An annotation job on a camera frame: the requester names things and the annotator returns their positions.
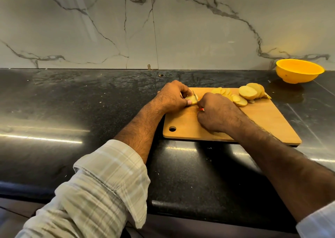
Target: hairy forearm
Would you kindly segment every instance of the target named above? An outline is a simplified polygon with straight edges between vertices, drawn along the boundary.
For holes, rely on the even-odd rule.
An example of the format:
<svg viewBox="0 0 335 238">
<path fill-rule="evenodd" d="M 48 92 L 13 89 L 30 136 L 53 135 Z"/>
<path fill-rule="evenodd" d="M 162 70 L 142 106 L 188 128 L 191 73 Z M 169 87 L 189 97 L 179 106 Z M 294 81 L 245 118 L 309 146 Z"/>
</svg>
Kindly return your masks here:
<svg viewBox="0 0 335 238">
<path fill-rule="evenodd" d="M 146 163 L 153 136 L 164 113 L 159 100 L 157 98 L 153 99 L 140 110 L 114 139 L 132 147 L 141 156 L 143 162 Z"/>
<path fill-rule="evenodd" d="M 231 136 L 250 154 L 297 221 L 335 200 L 335 175 L 252 121 Z"/>
</svg>

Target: knife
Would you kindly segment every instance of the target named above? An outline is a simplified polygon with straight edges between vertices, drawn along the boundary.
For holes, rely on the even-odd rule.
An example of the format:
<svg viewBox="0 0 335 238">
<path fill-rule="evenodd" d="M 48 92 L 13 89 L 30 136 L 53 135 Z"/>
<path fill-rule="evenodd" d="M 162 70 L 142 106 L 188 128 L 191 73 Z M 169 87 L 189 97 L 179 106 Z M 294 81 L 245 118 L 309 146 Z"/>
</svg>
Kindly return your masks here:
<svg viewBox="0 0 335 238">
<path fill-rule="evenodd" d="M 193 92 L 193 95 L 194 95 L 194 97 L 195 97 L 195 100 L 197 101 L 197 104 L 198 104 L 198 98 L 197 98 L 197 95 L 194 93 L 194 91 L 192 91 Z M 205 109 L 204 108 L 199 108 L 199 111 L 205 111 Z"/>
</svg>

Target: hand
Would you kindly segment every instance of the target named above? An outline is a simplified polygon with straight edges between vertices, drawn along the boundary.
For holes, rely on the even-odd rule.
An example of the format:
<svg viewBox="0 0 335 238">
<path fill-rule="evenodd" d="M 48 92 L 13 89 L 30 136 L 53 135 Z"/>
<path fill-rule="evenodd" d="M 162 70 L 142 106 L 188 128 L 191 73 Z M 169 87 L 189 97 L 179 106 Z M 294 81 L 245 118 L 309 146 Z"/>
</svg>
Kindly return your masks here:
<svg viewBox="0 0 335 238">
<path fill-rule="evenodd" d="M 207 130 L 230 132 L 249 118 L 228 98 L 213 93 L 205 93 L 198 103 L 199 108 L 205 111 L 198 112 L 198 122 Z"/>
<path fill-rule="evenodd" d="M 192 104 L 191 100 L 187 102 L 180 93 L 182 93 L 184 98 L 193 95 L 186 85 L 174 80 L 171 83 L 167 83 L 162 90 L 158 92 L 153 101 L 158 103 L 164 113 L 176 112 Z"/>
</svg>

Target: plaid shirt sleeve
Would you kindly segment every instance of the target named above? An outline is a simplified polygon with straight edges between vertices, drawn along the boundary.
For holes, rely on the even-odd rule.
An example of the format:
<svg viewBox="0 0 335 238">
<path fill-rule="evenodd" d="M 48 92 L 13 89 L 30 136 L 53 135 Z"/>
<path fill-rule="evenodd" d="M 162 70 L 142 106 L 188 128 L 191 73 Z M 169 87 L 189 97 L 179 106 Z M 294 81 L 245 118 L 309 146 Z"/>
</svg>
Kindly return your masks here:
<svg viewBox="0 0 335 238">
<path fill-rule="evenodd" d="M 109 140 L 79 159 L 74 169 L 76 174 L 17 237 L 120 237 L 128 212 L 137 228 L 143 226 L 150 180 L 131 147 Z"/>
<path fill-rule="evenodd" d="M 335 201 L 308 215 L 296 229 L 301 238 L 335 237 Z"/>
</svg>

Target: cutting board hole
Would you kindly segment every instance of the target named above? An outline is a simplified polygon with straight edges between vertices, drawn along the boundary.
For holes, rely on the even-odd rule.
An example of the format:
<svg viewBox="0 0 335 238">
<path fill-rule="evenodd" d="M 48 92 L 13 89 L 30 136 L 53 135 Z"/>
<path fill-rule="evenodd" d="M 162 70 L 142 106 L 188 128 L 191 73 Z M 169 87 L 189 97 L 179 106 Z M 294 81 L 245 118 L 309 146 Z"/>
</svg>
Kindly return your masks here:
<svg viewBox="0 0 335 238">
<path fill-rule="evenodd" d="M 171 131 L 171 132 L 176 131 L 176 127 L 175 126 L 170 126 L 169 131 Z"/>
</svg>

